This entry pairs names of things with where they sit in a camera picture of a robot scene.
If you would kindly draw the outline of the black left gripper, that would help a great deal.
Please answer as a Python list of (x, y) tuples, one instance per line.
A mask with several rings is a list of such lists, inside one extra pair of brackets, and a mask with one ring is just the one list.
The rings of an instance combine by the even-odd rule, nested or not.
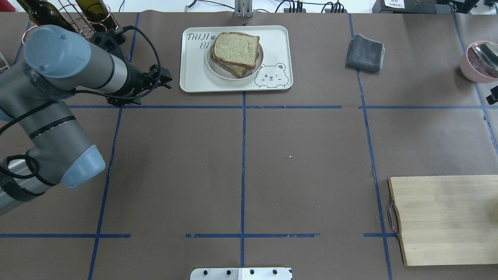
[(112, 59), (110, 77), (103, 86), (90, 93), (105, 97), (107, 103), (119, 108), (133, 104), (141, 105), (140, 99), (158, 87), (172, 88), (170, 71), (162, 66), (158, 52), (147, 35), (142, 31), (138, 32), (151, 47), (156, 64), (152, 65), (149, 71), (143, 72), (131, 65), (123, 55), (120, 47), (124, 41), (123, 33), (123, 31), (96, 32), (90, 39), (95, 46), (107, 51)]

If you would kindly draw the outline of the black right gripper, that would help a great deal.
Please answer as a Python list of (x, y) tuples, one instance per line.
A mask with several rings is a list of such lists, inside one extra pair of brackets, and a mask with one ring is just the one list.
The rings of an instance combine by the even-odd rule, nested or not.
[(498, 103), (498, 86), (491, 88), (489, 96), (486, 97), (486, 101), (489, 105)]

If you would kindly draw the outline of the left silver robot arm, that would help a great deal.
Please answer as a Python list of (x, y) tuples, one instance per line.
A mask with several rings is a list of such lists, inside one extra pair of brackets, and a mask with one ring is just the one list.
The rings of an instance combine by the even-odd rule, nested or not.
[(1, 161), (1, 214), (41, 197), (57, 184), (72, 189), (96, 177), (105, 161), (65, 101), (79, 93), (104, 97), (121, 108), (140, 105), (157, 87), (171, 88), (171, 74), (156, 64), (131, 65), (120, 48), (134, 26), (96, 32), (89, 40), (55, 25), (34, 28), (24, 58), (1, 75), (1, 119), (20, 124), (34, 147)]

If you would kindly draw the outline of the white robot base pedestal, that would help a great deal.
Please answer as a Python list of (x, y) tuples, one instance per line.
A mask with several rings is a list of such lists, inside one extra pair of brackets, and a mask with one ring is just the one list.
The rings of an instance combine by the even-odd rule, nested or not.
[(191, 280), (292, 280), (291, 268), (197, 268)]

